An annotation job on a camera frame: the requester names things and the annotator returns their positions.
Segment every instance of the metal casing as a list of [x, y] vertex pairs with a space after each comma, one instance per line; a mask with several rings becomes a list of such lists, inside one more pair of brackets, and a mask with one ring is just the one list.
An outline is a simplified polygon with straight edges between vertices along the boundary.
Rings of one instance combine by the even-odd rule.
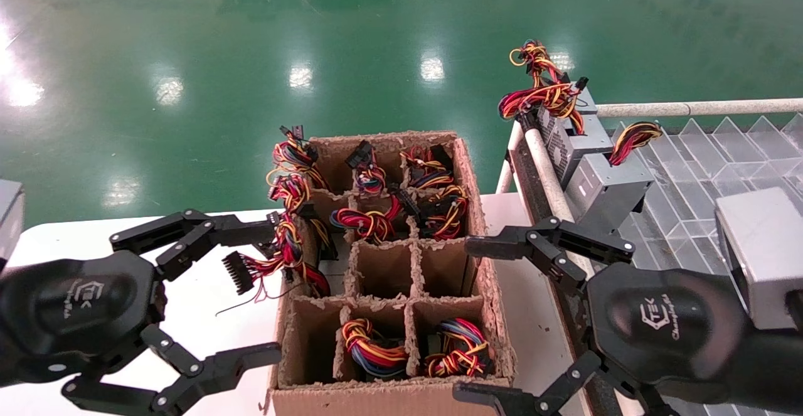
[[566, 201], [577, 224], [610, 233], [639, 206], [652, 183], [652, 173], [634, 154], [615, 167], [603, 154], [587, 154], [568, 182]]
[[803, 290], [803, 216], [778, 187], [716, 200], [720, 247], [756, 328], [794, 328], [789, 291]]
[[25, 193], [19, 182], [0, 179], [0, 268], [23, 232]]
[[582, 115], [582, 118], [585, 135], [572, 136], [570, 132], [573, 131], [573, 128], [570, 119], [556, 119], [544, 108], [538, 111], [541, 136], [544, 138], [544, 144], [553, 162], [560, 187], [564, 190], [583, 156], [611, 152], [614, 149], [614, 145], [596, 115]]

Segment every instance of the epoxy floor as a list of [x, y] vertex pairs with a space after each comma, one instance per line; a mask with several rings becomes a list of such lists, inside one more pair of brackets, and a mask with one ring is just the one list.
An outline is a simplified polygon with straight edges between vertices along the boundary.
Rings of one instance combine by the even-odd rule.
[[455, 129], [484, 192], [542, 40], [597, 102], [799, 97], [803, 0], [0, 0], [0, 176], [51, 221], [269, 205], [281, 124]]

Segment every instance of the white table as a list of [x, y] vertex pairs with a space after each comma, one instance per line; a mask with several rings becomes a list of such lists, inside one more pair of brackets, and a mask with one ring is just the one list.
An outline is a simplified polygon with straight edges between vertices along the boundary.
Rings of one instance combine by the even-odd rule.
[[[528, 216], [516, 193], [482, 196], [491, 234], [504, 225], [529, 225]], [[242, 221], [263, 220], [269, 210], [235, 213]], [[36, 264], [53, 259], [94, 259], [112, 253], [109, 236], [154, 218], [73, 221], [38, 225], [19, 239], [8, 267]], [[154, 259], [161, 251], [144, 255]], [[221, 259], [231, 248], [217, 247], [190, 268], [180, 279], [167, 282], [169, 304], [161, 328], [200, 359], [230, 348], [275, 341], [276, 301], [247, 304], [215, 317], [215, 313], [244, 298], [237, 297]], [[252, 247], [239, 247], [256, 254]], [[548, 290], [546, 278], [529, 262], [497, 261], [508, 329], [519, 360], [516, 387], [540, 393], [571, 364], [570, 351], [560, 316]], [[266, 281], [270, 295], [279, 293], [281, 274]], [[178, 374], [149, 351], [104, 381], [129, 387], [161, 390]], [[15, 416], [83, 416], [61, 397], [63, 381], [45, 385], [17, 385], [0, 388], [3, 414]], [[192, 416], [220, 416], [262, 413], [267, 388], [267, 368], [246, 372], [236, 390], [202, 399], [190, 410]], [[573, 398], [562, 411], [565, 416], [582, 416], [579, 399]]]

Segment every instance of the wire bundle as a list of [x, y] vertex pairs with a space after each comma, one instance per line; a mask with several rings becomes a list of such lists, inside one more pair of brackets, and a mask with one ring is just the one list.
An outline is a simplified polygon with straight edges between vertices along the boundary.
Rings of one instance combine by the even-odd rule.
[[310, 157], [307, 150], [304, 149], [303, 139], [295, 138], [291, 132], [287, 133], [287, 141], [280, 142], [273, 147], [273, 163], [276, 168], [288, 173], [304, 173], [310, 177], [316, 188], [325, 188], [331, 191], [332, 188], [324, 179], [321, 170], [318, 170], [316, 159], [316, 157]]
[[275, 238], [268, 247], [272, 254], [269, 254], [263, 260], [239, 253], [250, 276], [252, 276], [252, 282], [259, 280], [259, 290], [257, 291], [257, 296], [255, 296], [255, 301], [262, 301], [265, 297], [260, 298], [260, 296], [263, 294], [267, 296], [263, 279], [273, 275], [276, 270], [282, 267], [298, 271], [301, 279], [310, 285], [312, 293], [317, 297], [329, 296], [331, 290], [326, 277], [321, 271], [304, 262], [301, 237], [292, 219], [290, 219], [290, 214], [285, 212], [281, 217], [279, 224], [275, 228]]
[[427, 376], [474, 376], [485, 374], [488, 342], [476, 325], [465, 319], [446, 319], [436, 328], [441, 338], [441, 352], [424, 359]]
[[370, 161], [356, 167], [356, 186], [362, 193], [379, 195], [385, 188], [385, 170], [376, 163], [376, 154], [371, 150]]
[[265, 181], [270, 186], [270, 199], [276, 201], [279, 198], [284, 200], [284, 210], [296, 213], [305, 202], [310, 199], [309, 185], [299, 173], [290, 173], [276, 178], [272, 182], [272, 174], [281, 171], [275, 168], [267, 173]]
[[[519, 53], [519, 59], [513, 59], [513, 54]], [[576, 88], [570, 83], [559, 83], [559, 76], [564, 73], [550, 60], [547, 50], [541, 43], [528, 40], [525, 44], [510, 51], [510, 62], [517, 67], [527, 65], [527, 72], [533, 76], [533, 88], [514, 91], [499, 101], [499, 116], [502, 119], [513, 119], [521, 113], [528, 113], [537, 105], [544, 105], [550, 115], [559, 119], [569, 118], [572, 121], [577, 135], [584, 134], [583, 118], [576, 110], [577, 96], [582, 88]], [[542, 78], [542, 73], [548, 73], [551, 80]]]
[[635, 148], [642, 147], [661, 135], [661, 126], [657, 122], [634, 122], [626, 127], [616, 140], [608, 162], [614, 167], [622, 164]]
[[396, 236], [393, 220], [402, 212], [402, 204], [396, 196], [390, 196], [390, 201], [390, 208], [385, 213], [378, 210], [363, 213], [352, 208], [339, 208], [332, 211], [329, 222], [342, 230], [354, 230], [358, 238], [379, 244]]
[[[513, 59], [513, 54], [517, 52], [519, 53], [519, 60], [521, 61]], [[550, 59], [550, 56], [547, 54], [547, 48], [541, 44], [540, 41], [525, 41], [522, 47], [511, 50], [508, 58], [510, 58], [510, 62], [516, 65], [516, 67], [527, 65], [528, 75], [533, 76], [533, 88], [540, 88], [544, 85], [544, 82], [540, 78], [542, 73], [549, 73], [553, 82], [557, 82], [558, 76], [563, 73]]]
[[419, 178], [411, 179], [410, 187], [421, 189], [436, 188], [454, 182], [452, 173], [447, 170], [444, 164], [434, 159], [432, 151], [429, 149], [413, 146], [409, 151], [402, 151], [401, 156], [408, 164], [414, 168], [421, 169], [423, 172], [423, 175]]
[[468, 198], [459, 185], [450, 185], [444, 188], [437, 195], [432, 196], [427, 201], [428, 205], [436, 205], [441, 202], [449, 203], [449, 208], [445, 213], [430, 215], [425, 220], [428, 230], [432, 231], [431, 237], [437, 240], [453, 239], [459, 236], [462, 218], [468, 209]]
[[346, 322], [341, 330], [347, 350], [365, 372], [379, 378], [390, 378], [404, 373], [408, 358], [404, 346], [382, 346], [376, 337], [384, 338], [379, 331], [373, 329], [369, 319]]

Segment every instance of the robotic hand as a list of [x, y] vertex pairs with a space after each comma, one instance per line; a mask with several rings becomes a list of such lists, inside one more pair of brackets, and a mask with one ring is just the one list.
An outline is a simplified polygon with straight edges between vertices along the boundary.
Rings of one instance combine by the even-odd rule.
[[[196, 210], [111, 236], [114, 253], [3, 270], [0, 264], [0, 387], [78, 373], [62, 388], [84, 410], [125, 416], [178, 416], [204, 396], [232, 390], [245, 370], [276, 364], [276, 343], [220, 352], [200, 361], [159, 329], [163, 281], [173, 281], [216, 245], [273, 238], [271, 221]], [[139, 255], [176, 242], [157, 258]], [[179, 374], [161, 392], [101, 383], [150, 347]]]
[[[803, 414], [803, 336], [757, 330], [729, 276], [634, 269], [632, 244], [557, 218], [470, 237], [465, 249], [473, 256], [526, 258], [558, 288], [579, 295], [589, 318], [588, 350], [540, 396], [459, 383], [458, 401], [489, 405], [501, 416], [551, 416], [597, 375], [638, 399], [650, 416], [677, 414], [661, 395]], [[561, 249], [608, 267], [586, 281]]]

